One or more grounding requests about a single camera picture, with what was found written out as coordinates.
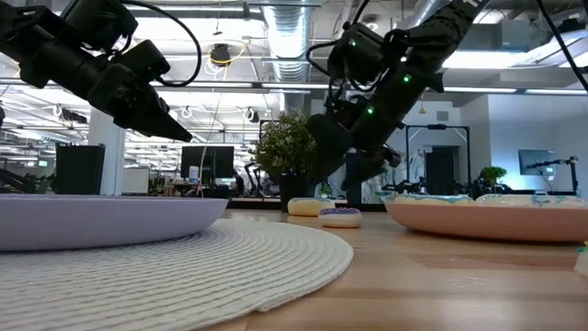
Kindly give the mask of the bright rectangular ceiling light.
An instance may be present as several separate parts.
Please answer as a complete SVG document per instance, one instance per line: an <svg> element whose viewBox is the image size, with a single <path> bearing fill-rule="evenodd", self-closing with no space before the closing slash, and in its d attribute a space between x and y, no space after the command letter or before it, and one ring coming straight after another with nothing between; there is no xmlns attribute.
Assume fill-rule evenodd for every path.
<svg viewBox="0 0 588 331"><path fill-rule="evenodd" d="M509 69L541 67L524 52L456 51L442 64L447 69Z"/></svg>

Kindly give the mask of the purple iced donut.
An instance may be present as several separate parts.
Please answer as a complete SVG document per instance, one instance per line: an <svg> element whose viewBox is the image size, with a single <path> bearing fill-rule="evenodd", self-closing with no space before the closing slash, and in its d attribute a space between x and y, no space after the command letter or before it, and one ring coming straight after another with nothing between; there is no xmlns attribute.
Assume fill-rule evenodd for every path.
<svg viewBox="0 0 588 331"><path fill-rule="evenodd" d="M362 213L355 208L329 208L319 211L321 226L331 228L358 228L362 222Z"/></svg>

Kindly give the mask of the black metal frame rig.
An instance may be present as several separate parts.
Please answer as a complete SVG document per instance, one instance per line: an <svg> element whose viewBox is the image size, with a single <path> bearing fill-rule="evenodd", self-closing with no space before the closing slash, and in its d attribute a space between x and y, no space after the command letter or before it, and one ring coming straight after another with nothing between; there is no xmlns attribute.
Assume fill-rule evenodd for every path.
<svg viewBox="0 0 588 331"><path fill-rule="evenodd" d="M452 188L456 195L469 195L469 188L472 185L471 174L471 142L470 142L470 126L455 126L446 124L427 124L427 125L406 125L404 127L405 134L405 170L407 179L410 179L411 162L410 162L410 142L421 130L427 129L429 131L445 131L452 130L466 143L466 161L467 161L467 183L460 184L458 181L453 182Z"/></svg>

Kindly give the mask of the silver slanted ceiling duct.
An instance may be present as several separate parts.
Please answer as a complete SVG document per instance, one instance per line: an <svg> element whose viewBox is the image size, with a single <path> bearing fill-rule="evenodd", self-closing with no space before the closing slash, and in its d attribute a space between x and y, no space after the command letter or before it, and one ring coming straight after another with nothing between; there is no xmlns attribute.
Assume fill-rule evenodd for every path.
<svg viewBox="0 0 588 331"><path fill-rule="evenodd" d="M397 29L411 29L424 23L438 9L448 5L452 0L418 0L413 14L397 23Z"/></svg>

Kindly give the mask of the grey wall monitor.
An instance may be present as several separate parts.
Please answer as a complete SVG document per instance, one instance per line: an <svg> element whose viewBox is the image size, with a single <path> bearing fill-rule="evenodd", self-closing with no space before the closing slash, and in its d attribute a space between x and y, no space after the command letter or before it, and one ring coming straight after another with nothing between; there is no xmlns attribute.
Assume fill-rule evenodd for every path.
<svg viewBox="0 0 588 331"><path fill-rule="evenodd" d="M550 150L519 150L519 171L522 176L554 176L554 153Z"/></svg>

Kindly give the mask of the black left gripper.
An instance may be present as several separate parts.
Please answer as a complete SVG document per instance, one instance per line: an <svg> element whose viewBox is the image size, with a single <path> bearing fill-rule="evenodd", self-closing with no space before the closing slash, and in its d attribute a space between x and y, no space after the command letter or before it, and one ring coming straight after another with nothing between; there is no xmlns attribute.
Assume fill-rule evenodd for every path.
<svg viewBox="0 0 588 331"><path fill-rule="evenodd" d="M121 128L181 142L192 139L192 134L169 115L169 107L151 85L122 64L110 65L97 78L87 101Z"/></svg>

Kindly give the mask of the white donut blue drizzle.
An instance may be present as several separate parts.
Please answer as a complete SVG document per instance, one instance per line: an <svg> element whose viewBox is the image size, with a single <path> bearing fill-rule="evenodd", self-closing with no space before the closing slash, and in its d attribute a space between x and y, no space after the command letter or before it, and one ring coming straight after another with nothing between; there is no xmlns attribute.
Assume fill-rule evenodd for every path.
<svg viewBox="0 0 588 331"><path fill-rule="evenodd" d="M481 206L588 209L588 202L576 196L486 194L475 202Z"/></svg>

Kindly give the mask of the black ribbed box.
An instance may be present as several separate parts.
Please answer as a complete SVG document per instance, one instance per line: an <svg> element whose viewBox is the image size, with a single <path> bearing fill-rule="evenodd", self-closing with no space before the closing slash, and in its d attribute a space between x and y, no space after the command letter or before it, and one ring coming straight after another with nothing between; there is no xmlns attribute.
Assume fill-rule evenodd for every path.
<svg viewBox="0 0 588 331"><path fill-rule="evenodd" d="M100 193L106 146L57 145L57 194L98 195Z"/></svg>

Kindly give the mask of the white building column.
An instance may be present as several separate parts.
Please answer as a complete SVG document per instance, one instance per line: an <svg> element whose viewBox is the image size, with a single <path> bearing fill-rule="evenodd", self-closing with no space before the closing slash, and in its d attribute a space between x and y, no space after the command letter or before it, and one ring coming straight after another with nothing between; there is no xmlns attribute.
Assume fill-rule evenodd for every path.
<svg viewBox="0 0 588 331"><path fill-rule="evenodd" d="M105 155L100 194L119 196L123 184L126 131L115 125L113 118L97 108L91 108L88 143L103 144Z"/></svg>

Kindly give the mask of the pale sprinkled donut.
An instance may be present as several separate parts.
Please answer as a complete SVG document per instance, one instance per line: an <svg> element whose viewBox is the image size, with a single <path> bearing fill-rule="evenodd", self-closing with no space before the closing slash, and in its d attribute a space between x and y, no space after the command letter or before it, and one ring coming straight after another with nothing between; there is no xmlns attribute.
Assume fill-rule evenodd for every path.
<svg viewBox="0 0 588 331"><path fill-rule="evenodd" d="M584 243L584 246L578 249L578 258L576 260L574 270L588 279L588 241Z"/></svg>

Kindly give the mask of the small green plant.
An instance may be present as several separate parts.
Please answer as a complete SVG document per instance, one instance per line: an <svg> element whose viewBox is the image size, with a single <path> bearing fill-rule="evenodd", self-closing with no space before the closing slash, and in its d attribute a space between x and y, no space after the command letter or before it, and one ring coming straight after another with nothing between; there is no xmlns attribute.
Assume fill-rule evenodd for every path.
<svg viewBox="0 0 588 331"><path fill-rule="evenodd" d="M496 182L507 174L507 170L499 166L486 166L480 172L480 178L489 184Z"/></svg>

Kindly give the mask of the pink plate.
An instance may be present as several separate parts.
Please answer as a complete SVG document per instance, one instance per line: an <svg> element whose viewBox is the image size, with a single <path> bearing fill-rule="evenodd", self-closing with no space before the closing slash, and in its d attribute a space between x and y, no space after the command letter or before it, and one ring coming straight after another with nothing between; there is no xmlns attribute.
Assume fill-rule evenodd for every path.
<svg viewBox="0 0 588 331"><path fill-rule="evenodd" d="M434 234L527 242L588 240L587 208L388 203L390 217Z"/></svg>

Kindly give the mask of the white tube ceiling light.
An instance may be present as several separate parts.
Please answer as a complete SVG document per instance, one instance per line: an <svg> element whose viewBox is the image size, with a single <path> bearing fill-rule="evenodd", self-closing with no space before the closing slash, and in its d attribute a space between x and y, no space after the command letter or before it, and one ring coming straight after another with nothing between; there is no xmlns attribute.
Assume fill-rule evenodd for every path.
<svg viewBox="0 0 588 331"><path fill-rule="evenodd" d="M181 87L190 87L190 88L252 88L254 85L252 83L243 83L243 82L220 82L220 81L212 81L212 82L192 82L186 86Z"/></svg>
<svg viewBox="0 0 588 331"><path fill-rule="evenodd" d="M310 83L262 83L264 89L281 89L281 90L327 90L328 84L310 84Z"/></svg>
<svg viewBox="0 0 588 331"><path fill-rule="evenodd" d="M513 94L517 92L516 88L500 87L461 87L447 86L444 89L446 93L471 93L471 94Z"/></svg>

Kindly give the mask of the green potted plant black pot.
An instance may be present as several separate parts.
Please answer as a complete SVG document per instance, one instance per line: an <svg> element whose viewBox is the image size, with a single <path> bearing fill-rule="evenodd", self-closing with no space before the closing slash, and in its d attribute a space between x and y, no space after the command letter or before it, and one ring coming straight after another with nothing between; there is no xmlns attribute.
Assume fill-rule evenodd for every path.
<svg viewBox="0 0 588 331"><path fill-rule="evenodd" d="M280 209L288 211L293 198L313 195L312 183L315 141L306 128L309 116L295 112L282 114L262 127L254 141L253 159L273 177L279 187Z"/></svg>

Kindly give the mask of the silver round ceiling duct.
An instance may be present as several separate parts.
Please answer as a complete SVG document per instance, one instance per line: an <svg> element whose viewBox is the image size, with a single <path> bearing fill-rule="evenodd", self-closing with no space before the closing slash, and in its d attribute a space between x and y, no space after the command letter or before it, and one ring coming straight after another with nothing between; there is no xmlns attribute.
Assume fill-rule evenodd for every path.
<svg viewBox="0 0 588 331"><path fill-rule="evenodd" d="M311 9L303 6L266 6L267 43L274 77L278 82L301 82L307 78L303 57L309 39Z"/></svg>

